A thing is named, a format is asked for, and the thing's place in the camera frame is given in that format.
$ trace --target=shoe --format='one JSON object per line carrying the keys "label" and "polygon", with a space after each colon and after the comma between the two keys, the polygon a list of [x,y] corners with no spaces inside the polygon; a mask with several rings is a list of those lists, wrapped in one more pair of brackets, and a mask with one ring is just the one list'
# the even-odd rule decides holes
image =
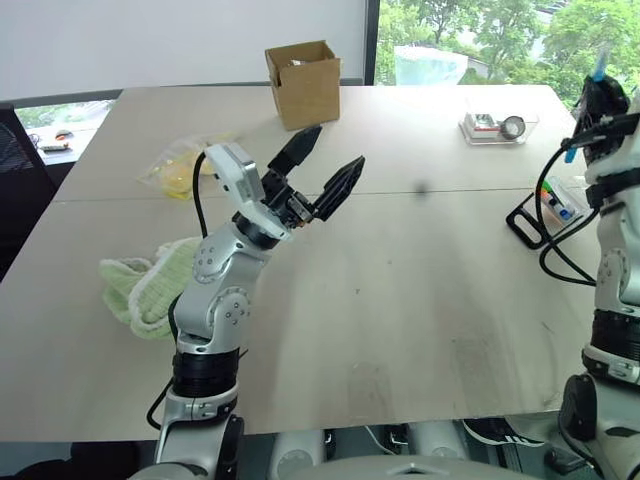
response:
{"label": "shoe", "polygon": [[523,447],[541,447],[544,442],[518,435],[502,417],[469,418],[462,421],[465,430],[473,438],[487,445],[514,443]]}

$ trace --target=transparent box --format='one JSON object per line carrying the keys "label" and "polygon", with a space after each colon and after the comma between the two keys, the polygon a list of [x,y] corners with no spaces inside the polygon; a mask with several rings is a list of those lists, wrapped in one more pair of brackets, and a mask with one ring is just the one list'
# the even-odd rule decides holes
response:
{"label": "transparent box", "polygon": [[487,100],[467,100],[467,107],[458,125],[470,145],[525,143],[539,121],[535,112]]}

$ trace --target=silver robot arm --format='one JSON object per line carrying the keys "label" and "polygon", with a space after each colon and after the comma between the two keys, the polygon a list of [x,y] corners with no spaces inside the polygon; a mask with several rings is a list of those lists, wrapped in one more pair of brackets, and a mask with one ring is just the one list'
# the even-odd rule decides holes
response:
{"label": "silver robot arm", "polygon": [[601,260],[587,373],[569,379],[559,416],[607,479],[640,479],[640,95],[629,105],[610,77],[585,80],[576,134],[602,128],[584,148],[589,202],[600,210]]}
{"label": "silver robot arm", "polygon": [[170,308],[176,354],[156,464],[133,479],[237,478],[243,421],[233,414],[236,374],[260,271],[270,250],[289,240],[294,228],[314,218],[326,221],[335,212],[364,166],[364,157],[359,157],[342,167],[314,203],[290,187],[287,174],[311,152],[321,129],[298,132],[262,179],[254,161],[237,144],[214,145],[199,158],[200,164],[205,157],[213,164],[215,177],[238,212],[202,240],[193,277]]}

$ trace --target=gray floor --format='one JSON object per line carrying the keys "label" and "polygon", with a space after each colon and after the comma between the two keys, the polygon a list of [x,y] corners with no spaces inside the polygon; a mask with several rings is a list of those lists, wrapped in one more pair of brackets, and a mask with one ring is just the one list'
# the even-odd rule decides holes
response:
{"label": "gray floor", "polygon": [[[371,441],[364,428],[345,428],[336,432],[335,458],[348,458],[363,455],[378,455],[377,447]],[[486,447],[468,438],[469,454],[472,460],[484,463],[497,463],[494,447]],[[240,478],[242,480],[264,480],[269,457],[273,446],[273,435],[251,435],[244,439],[241,450]],[[139,442],[142,465],[148,465],[153,458],[155,442]],[[0,443],[0,476],[13,475],[33,463],[69,458],[69,443]],[[597,480],[599,477],[585,467],[562,477],[544,464],[545,447],[515,447],[511,452],[511,464],[523,473],[548,480]]]}

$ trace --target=beige tabletop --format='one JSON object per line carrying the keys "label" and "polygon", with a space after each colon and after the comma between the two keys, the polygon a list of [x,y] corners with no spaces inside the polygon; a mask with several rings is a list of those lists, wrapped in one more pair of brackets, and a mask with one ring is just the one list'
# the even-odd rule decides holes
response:
{"label": "beige tabletop", "polygon": [[[550,87],[343,87],[341,117],[325,124],[291,184],[320,193],[341,165],[364,155],[359,193],[528,188],[570,136],[574,121]],[[469,146],[458,121],[469,104],[489,103],[537,116],[524,145]],[[57,200],[161,198],[136,178],[174,140],[229,133],[264,168],[293,135],[283,129],[269,87],[169,87],[122,93],[73,168]],[[584,164],[560,170],[582,175]],[[213,181],[203,196],[222,196]]]}
{"label": "beige tabletop", "polygon": [[[240,366],[247,433],[557,408],[589,288],[545,276],[506,228],[526,191],[354,195],[279,245]],[[204,201],[210,228],[233,213]],[[197,235],[170,199],[57,202],[0,286],[0,441],[152,439],[173,345],[102,304],[102,258]],[[595,270],[594,229],[567,251]]]}

